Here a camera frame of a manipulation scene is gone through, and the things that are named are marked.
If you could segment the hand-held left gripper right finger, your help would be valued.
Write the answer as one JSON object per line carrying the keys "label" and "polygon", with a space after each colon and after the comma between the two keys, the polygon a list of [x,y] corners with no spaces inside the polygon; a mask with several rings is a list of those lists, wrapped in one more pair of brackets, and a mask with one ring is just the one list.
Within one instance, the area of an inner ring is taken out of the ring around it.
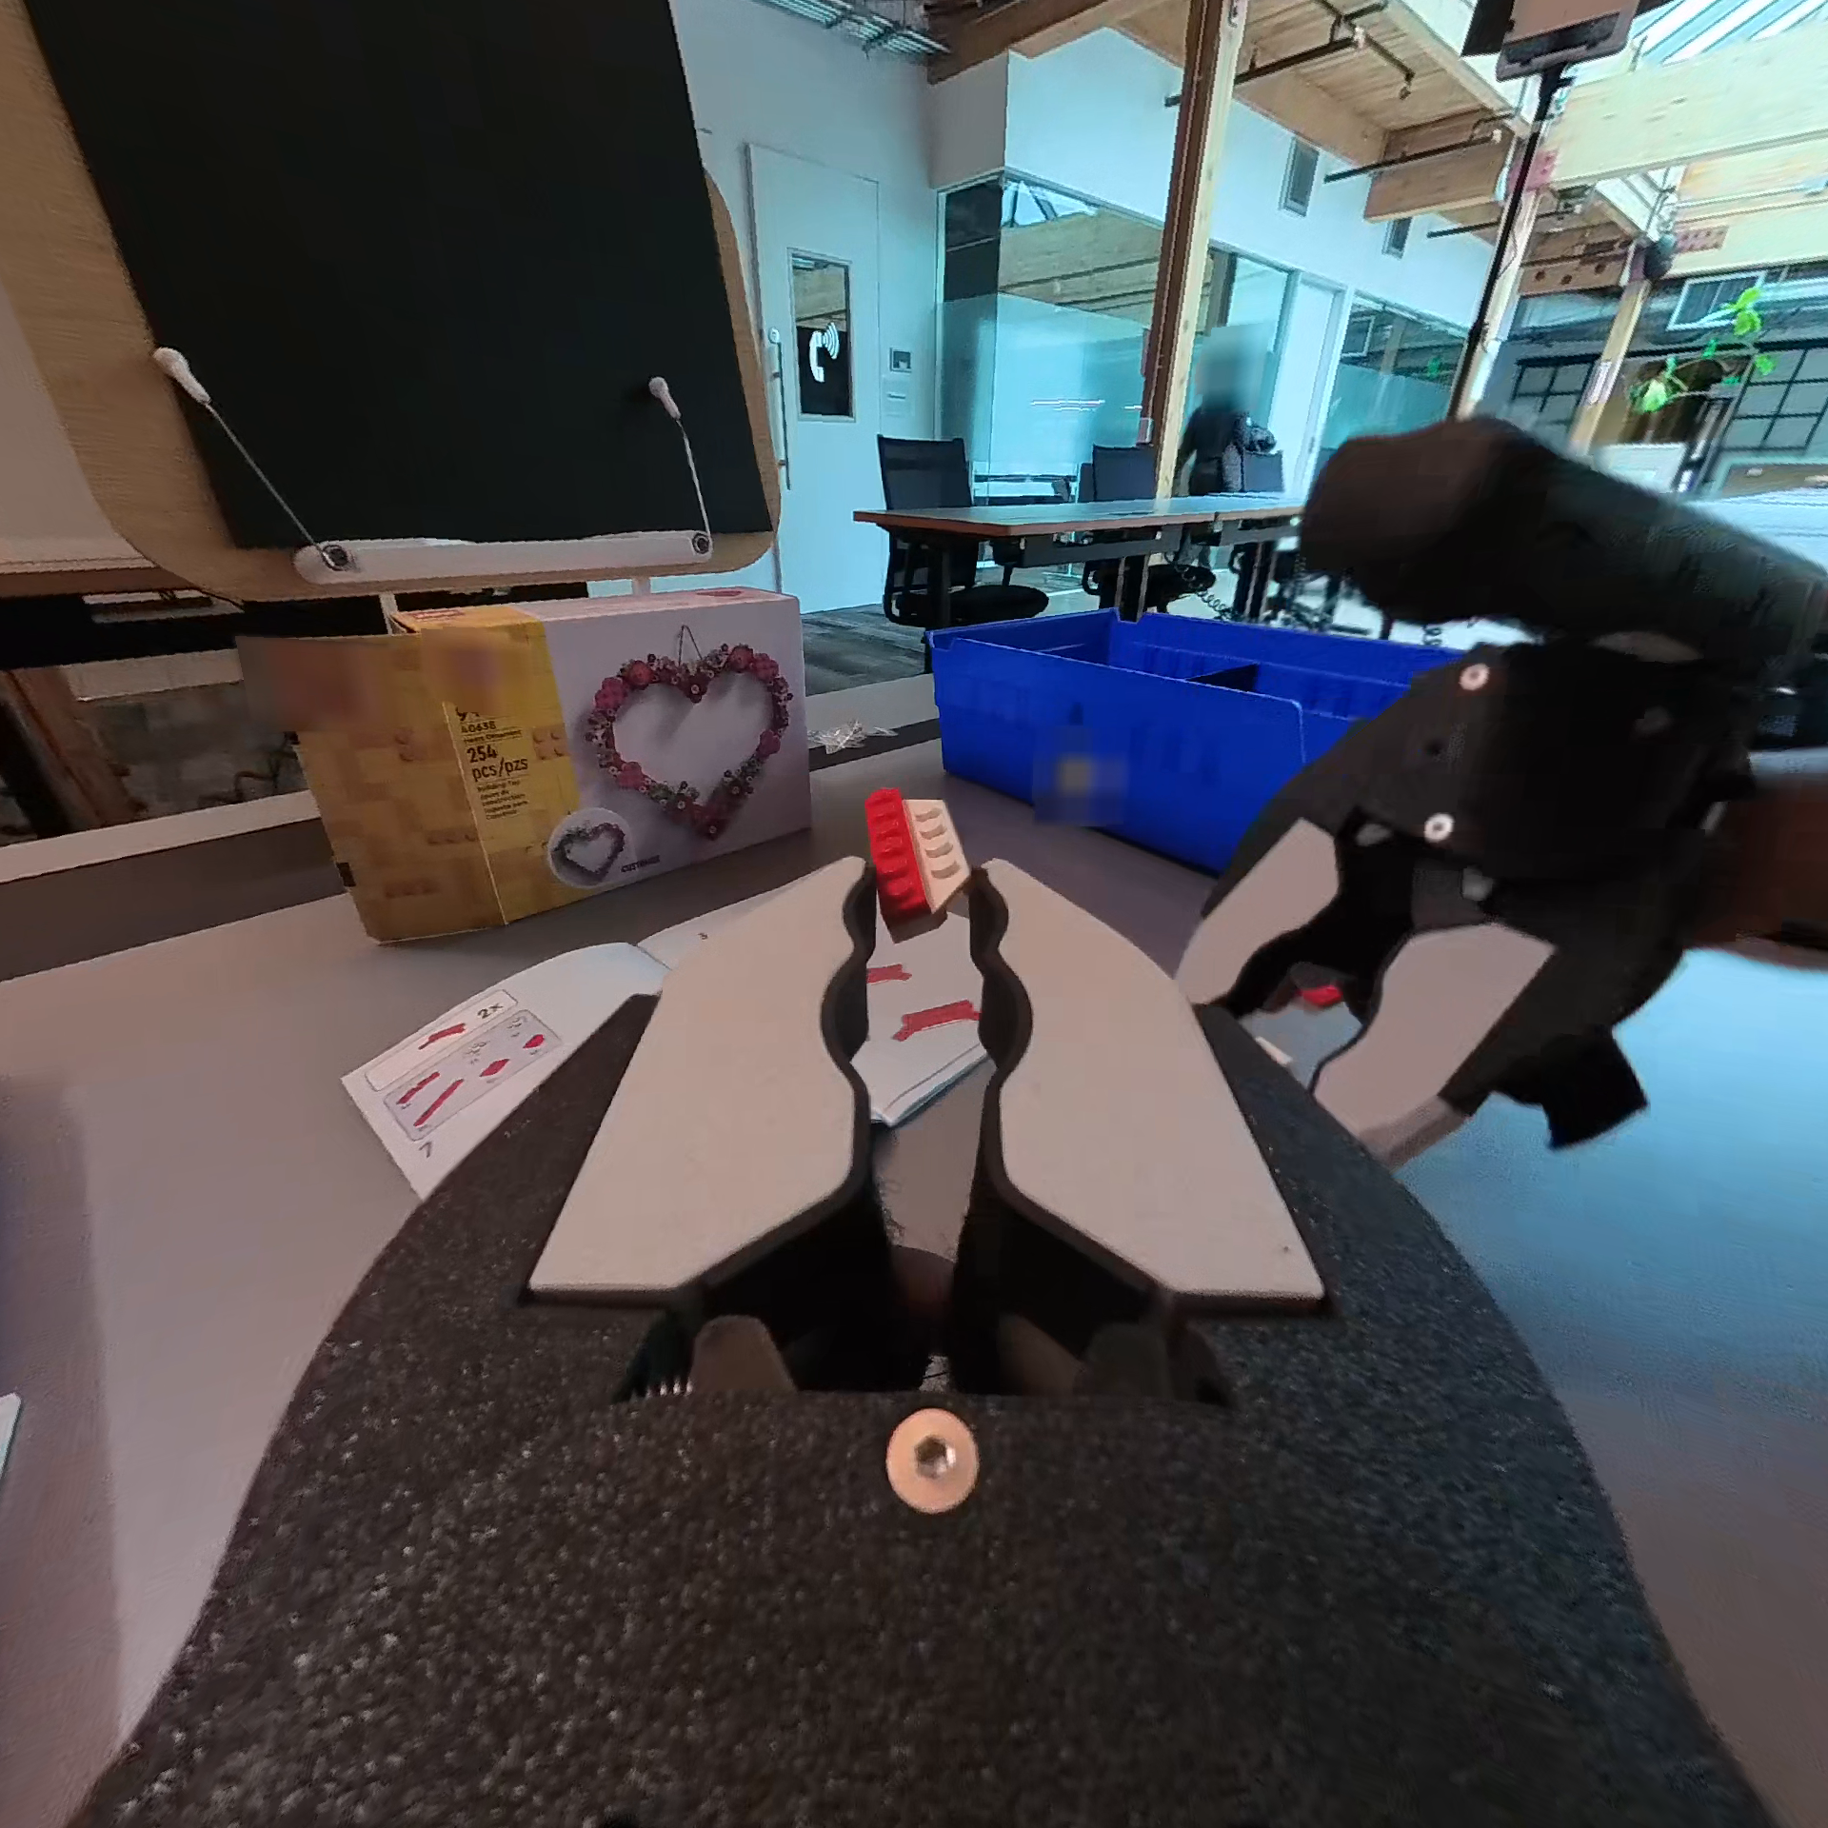
{"label": "hand-held left gripper right finger", "polygon": [[1009,860],[974,872],[970,947],[994,1197],[1137,1293],[1319,1309],[1313,1254],[1175,978]]}

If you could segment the person's right hand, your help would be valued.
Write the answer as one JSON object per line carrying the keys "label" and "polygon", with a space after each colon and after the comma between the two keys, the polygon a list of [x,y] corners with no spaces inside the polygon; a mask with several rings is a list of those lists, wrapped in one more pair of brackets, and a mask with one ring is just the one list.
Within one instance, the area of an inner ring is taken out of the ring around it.
{"label": "person's right hand", "polygon": [[1695,947],[1823,972],[1823,748],[1749,754],[1705,863]]}

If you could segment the black panel wooden divider board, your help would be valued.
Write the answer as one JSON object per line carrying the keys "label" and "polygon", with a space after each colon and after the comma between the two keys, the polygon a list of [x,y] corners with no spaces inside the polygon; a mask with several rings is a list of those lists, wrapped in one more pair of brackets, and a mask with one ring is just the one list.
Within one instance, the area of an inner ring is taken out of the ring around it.
{"label": "black panel wooden divider board", "polygon": [[669,2],[3,2],[3,296],[97,546],[235,603],[375,594],[321,542],[777,533]]}

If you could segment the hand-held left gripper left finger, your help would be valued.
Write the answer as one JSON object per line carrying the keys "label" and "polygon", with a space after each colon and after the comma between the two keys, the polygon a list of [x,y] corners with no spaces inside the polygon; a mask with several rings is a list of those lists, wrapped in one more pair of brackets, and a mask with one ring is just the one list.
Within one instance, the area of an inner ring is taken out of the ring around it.
{"label": "hand-held left gripper left finger", "polygon": [[873,1184],[875,880],[837,859],[669,971],[525,1293],[697,1305]]}

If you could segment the door with phone sign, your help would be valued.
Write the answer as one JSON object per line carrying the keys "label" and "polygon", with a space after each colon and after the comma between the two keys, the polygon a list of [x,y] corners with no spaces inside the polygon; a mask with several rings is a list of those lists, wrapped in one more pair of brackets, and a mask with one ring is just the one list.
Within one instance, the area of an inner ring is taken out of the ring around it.
{"label": "door with phone sign", "polygon": [[852,563],[875,475],[880,187],[765,142],[745,146],[752,276],[782,486],[782,568]]}

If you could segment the wooden pillar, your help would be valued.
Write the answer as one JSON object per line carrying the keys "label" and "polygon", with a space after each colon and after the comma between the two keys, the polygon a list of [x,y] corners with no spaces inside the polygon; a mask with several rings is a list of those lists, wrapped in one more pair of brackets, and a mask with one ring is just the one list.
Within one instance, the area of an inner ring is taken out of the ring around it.
{"label": "wooden pillar", "polygon": [[1152,494],[1158,497],[1175,491],[1175,448],[1201,327],[1204,263],[1213,248],[1213,193],[1244,43],[1245,2],[1186,5],[1175,156],[1142,365],[1137,442],[1152,448]]}

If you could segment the heart wreath toy brick box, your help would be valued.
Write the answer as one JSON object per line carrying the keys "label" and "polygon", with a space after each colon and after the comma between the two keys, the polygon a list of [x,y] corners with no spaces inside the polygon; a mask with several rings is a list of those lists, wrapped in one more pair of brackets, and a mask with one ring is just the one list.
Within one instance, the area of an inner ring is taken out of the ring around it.
{"label": "heart wreath toy brick box", "polygon": [[796,597],[404,609],[242,648],[375,941],[511,926],[812,824]]}

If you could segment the red and white brick assembly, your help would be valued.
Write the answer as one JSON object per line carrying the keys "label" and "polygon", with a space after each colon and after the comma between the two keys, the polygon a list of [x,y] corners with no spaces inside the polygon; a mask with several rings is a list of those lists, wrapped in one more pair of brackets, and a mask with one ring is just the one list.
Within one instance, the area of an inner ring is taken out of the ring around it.
{"label": "red and white brick assembly", "polygon": [[970,889],[970,859],[942,798],[875,789],[865,798],[880,926],[890,941],[942,926]]}

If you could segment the instruction booklet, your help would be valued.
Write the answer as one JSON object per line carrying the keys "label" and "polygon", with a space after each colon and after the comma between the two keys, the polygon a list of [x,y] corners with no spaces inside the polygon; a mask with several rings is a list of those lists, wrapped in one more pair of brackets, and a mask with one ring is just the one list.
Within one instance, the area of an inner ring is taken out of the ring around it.
{"label": "instruction booklet", "polygon": [[[423,1199],[583,1039],[630,997],[659,991],[663,975],[697,946],[762,900],[754,896],[647,941],[591,946],[519,971],[352,1069],[342,1086]],[[871,1028],[854,1058],[875,1126],[897,1129],[988,1058],[978,1000],[981,975],[962,918],[901,941],[875,940],[866,967]]]}

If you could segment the white hanging rod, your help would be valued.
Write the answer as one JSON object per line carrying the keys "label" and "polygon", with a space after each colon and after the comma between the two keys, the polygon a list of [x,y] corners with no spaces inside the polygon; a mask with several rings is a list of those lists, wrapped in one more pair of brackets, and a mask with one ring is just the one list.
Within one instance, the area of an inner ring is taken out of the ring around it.
{"label": "white hanging rod", "polygon": [[698,571],[710,551],[708,533],[551,542],[344,538],[297,546],[291,566],[304,582],[361,582],[389,592],[420,582],[511,582],[539,571],[579,578],[648,575],[665,566]]}

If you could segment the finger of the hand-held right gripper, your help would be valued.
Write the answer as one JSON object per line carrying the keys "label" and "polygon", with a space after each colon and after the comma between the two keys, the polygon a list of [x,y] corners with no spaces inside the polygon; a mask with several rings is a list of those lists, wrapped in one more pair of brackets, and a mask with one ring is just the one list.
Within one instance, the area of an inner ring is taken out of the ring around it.
{"label": "finger of the hand-held right gripper", "polygon": [[1293,822],[1263,856],[1229,867],[1194,928],[1175,985],[1196,1009],[1273,1013],[1322,983],[1366,971],[1377,906],[1337,832]]}
{"label": "finger of the hand-held right gripper", "polygon": [[1551,955],[1500,924],[1415,934],[1382,964],[1357,1035],[1315,1067],[1313,1101],[1377,1162],[1417,1161],[1475,1111],[1448,1086]]}

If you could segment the black office chair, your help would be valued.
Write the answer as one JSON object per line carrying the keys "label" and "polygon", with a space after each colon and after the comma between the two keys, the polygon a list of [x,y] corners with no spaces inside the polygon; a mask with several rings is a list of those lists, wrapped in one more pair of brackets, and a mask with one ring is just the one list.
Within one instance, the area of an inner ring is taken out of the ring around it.
{"label": "black office chair", "polygon": [[[890,514],[970,511],[970,459],[960,439],[917,442],[875,439],[881,507]],[[977,629],[1012,618],[1036,618],[1046,609],[1046,594],[1012,582],[1004,566],[1002,582],[978,582],[981,542],[970,534],[913,538],[885,533],[890,560],[881,585],[881,617],[920,633],[933,629]]]}
{"label": "black office chair", "polygon": [[[1152,497],[1152,448],[1151,443],[1095,443],[1081,466],[1081,503]],[[1142,566],[1142,611],[1170,609],[1185,597],[1204,597],[1215,585],[1215,571],[1204,563],[1170,556]]]}

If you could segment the blue plastic bin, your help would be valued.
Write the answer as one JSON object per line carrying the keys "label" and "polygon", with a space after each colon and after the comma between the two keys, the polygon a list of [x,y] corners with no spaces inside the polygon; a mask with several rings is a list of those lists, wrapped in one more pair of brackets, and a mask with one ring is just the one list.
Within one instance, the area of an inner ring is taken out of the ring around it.
{"label": "blue plastic bin", "polygon": [[1111,609],[929,633],[947,774],[1207,872],[1302,769],[1457,660]]}

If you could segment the black stand with phone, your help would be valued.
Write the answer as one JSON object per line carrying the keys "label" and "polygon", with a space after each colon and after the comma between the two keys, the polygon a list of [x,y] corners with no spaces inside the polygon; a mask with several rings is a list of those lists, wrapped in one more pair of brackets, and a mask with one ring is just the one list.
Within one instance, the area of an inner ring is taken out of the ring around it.
{"label": "black stand with phone", "polygon": [[1625,47],[1638,2],[1473,2],[1462,56],[1495,56],[1495,79],[1535,79],[1535,104],[1521,152],[1500,187],[1495,248],[1478,289],[1473,327],[1448,393],[1448,421],[1467,421],[1488,380],[1498,328],[1516,300],[1522,258],[1542,209],[1542,148],[1549,116],[1576,66],[1611,58]]}

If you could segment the grey desk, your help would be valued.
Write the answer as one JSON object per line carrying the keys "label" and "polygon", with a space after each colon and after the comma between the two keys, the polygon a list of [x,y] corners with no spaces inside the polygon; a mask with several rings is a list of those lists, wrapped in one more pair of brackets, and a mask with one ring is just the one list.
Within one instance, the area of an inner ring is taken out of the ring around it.
{"label": "grey desk", "polygon": [[[3,1824],[61,1824],[183,1643],[310,1352],[416,1205],[342,1079],[428,1017],[828,860],[934,792],[1171,967],[1204,877],[947,785],[933,689],[808,832],[521,926],[372,946],[307,796],[3,851]],[[1629,1024],[1648,1111],[1549,1153],[1488,1103],[1404,1170],[1551,1379],[1696,1699],[1823,1824],[1823,964],[1696,951]]]}

